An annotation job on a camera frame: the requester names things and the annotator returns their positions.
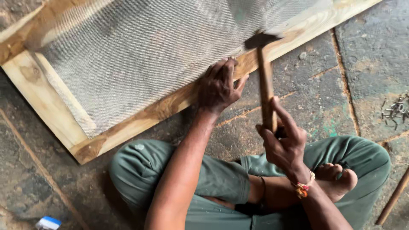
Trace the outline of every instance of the metal mesh screen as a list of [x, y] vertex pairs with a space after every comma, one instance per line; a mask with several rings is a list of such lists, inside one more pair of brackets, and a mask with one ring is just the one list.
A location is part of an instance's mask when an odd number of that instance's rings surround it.
[[114, 0], [40, 52], [94, 122], [50, 81], [92, 138], [237, 54], [255, 30], [282, 25], [316, 2]]

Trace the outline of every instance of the man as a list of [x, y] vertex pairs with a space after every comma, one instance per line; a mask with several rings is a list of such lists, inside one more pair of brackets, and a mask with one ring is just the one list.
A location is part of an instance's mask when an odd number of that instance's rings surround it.
[[[248, 78], [234, 85], [236, 65], [224, 59], [210, 68], [196, 117], [178, 147], [136, 140], [114, 156], [112, 181], [132, 210], [148, 210], [145, 229], [360, 229], [388, 178], [388, 153], [352, 136], [306, 144], [306, 131], [277, 97], [271, 103], [284, 134], [277, 139], [257, 125], [263, 155], [239, 163], [204, 156], [217, 118], [240, 98]], [[235, 210], [246, 203], [255, 211]]]

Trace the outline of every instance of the wood knot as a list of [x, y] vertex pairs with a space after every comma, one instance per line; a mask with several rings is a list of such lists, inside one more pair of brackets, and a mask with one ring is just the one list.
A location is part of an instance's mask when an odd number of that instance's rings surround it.
[[41, 79], [41, 71], [36, 66], [21, 66], [20, 72], [29, 82], [37, 83]]

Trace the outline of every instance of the left hand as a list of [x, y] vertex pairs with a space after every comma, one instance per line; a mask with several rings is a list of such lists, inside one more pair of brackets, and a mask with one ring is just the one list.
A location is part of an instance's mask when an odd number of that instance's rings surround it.
[[220, 115], [225, 108], [240, 99], [249, 75], [240, 78], [234, 85], [233, 72], [237, 64], [235, 59], [229, 58], [209, 69], [208, 75], [200, 83], [199, 108]]

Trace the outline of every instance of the wooden frame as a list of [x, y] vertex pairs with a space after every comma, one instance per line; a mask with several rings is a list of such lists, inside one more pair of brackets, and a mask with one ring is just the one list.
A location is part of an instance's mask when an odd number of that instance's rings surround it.
[[[98, 136], [88, 139], [65, 103], [45, 78], [45, 74], [59, 78], [58, 75], [45, 58], [27, 51], [24, 46], [28, 37], [37, 36], [35, 33], [52, 30], [52, 28], [38, 30], [45, 21], [56, 20], [55, 15], [83, 5], [87, 1], [90, 0], [50, 0], [0, 33], [2, 68], [41, 119], [80, 164], [89, 162], [185, 109], [196, 101], [198, 86], [197, 82], [193, 82]], [[301, 18], [306, 18], [305, 20], [287, 25], [283, 31], [285, 38], [265, 47], [267, 59], [272, 61], [280, 57], [380, 1], [334, 0], [329, 9], [315, 12], [312, 15], [303, 12], [307, 16], [304, 15]], [[237, 59], [240, 64], [236, 69], [235, 79], [255, 71], [258, 67], [255, 50], [250, 50]]]

